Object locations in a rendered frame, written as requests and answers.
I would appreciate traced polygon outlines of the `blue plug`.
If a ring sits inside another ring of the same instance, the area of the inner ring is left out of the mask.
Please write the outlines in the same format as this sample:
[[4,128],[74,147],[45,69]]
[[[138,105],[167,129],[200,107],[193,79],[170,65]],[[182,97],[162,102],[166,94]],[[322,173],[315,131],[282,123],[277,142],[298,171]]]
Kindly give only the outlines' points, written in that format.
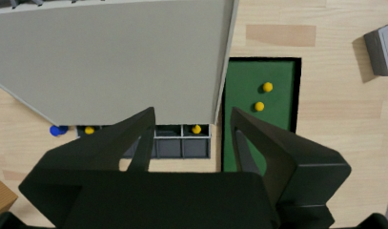
[[67,130],[68,130],[68,125],[59,125],[59,126],[55,126],[55,125],[52,125],[50,127],[50,133],[52,135],[62,135],[64,134]]

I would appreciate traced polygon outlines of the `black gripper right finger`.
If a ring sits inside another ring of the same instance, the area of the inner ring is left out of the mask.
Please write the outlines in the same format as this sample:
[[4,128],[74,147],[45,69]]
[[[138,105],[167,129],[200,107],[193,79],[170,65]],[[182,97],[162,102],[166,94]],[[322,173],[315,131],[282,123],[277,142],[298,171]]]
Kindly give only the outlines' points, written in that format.
[[352,167],[339,151],[237,107],[232,108],[230,126],[238,172],[262,176],[246,137],[264,156],[263,181],[273,210],[283,205],[326,204],[352,173]]

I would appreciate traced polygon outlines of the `yellow ball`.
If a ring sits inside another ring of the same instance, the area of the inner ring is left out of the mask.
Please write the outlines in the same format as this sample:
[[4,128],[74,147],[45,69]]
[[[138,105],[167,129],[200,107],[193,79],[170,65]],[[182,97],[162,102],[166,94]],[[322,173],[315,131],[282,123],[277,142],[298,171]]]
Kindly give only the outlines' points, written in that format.
[[256,104],[255,104],[255,109],[256,109],[257,111],[262,111],[263,108],[264,108],[264,105],[263,105],[262,102],[256,102]]
[[272,88],[273,88],[273,86],[272,86],[271,83],[265,83],[265,84],[263,85],[263,90],[264,90],[265,92],[269,92]]
[[87,126],[87,127],[85,128],[85,132],[86,132],[87,134],[94,132],[94,127],[91,126],[91,125]]
[[200,133],[201,128],[200,128],[199,125],[194,125],[193,128],[192,128],[192,130],[193,130],[193,132],[194,132],[195,134],[198,134],[198,133]]

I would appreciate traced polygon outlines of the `grey hinged box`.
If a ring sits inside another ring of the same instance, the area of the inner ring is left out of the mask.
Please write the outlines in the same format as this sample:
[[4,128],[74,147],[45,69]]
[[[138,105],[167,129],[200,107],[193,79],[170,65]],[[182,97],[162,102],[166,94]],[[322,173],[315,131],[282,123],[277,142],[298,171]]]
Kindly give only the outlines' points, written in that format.
[[388,25],[364,34],[374,75],[388,76]]

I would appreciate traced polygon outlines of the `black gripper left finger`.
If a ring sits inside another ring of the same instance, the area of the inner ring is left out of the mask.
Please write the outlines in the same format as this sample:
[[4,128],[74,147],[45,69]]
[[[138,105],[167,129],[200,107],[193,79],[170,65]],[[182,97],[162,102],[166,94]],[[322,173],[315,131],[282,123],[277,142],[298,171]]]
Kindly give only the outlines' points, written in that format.
[[154,107],[48,150],[33,166],[120,171],[121,157],[139,139],[126,171],[149,171],[155,132]]

